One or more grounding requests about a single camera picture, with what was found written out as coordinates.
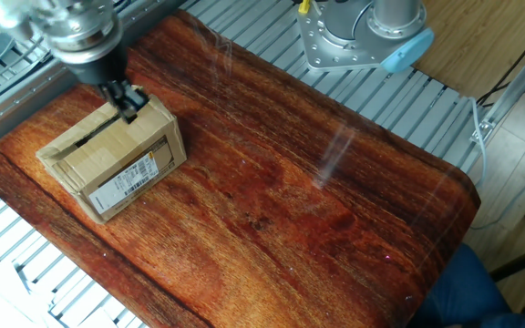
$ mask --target wooden board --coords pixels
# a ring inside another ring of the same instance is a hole
[[[149,326],[401,326],[479,207],[463,172],[183,12],[129,73],[187,162],[92,222],[35,156],[102,105],[75,87],[0,140],[0,197]]]

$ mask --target cardboard box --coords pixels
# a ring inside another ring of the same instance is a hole
[[[155,96],[131,124],[105,104],[36,155],[101,224],[186,160],[178,120]]]

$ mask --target wooden table top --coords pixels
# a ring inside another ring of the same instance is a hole
[[[103,104],[74,87],[0,140],[0,197],[149,326],[408,321],[479,197],[460,170],[179,12],[129,50],[188,160],[107,225],[35,154]]]

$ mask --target wooden floor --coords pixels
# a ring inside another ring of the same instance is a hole
[[[464,96],[479,97],[490,90],[525,48],[525,2],[424,2],[437,40],[417,67]],[[479,189],[482,205],[474,226],[495,220],[525,185],[525,96],[502,120],[488,154],[489,175]],[[478,162],[469,175],[477,181],[480,172]],[[525,193],[500,223],[469,231],[465,243],[488,270],[525,252],[524,212]],[[498,286],[514,311],[525,306],[525,272]]]

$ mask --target person's leg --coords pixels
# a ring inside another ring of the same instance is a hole
[[[408,327],[446,327],[510,312],[475,252],[462,244]]]

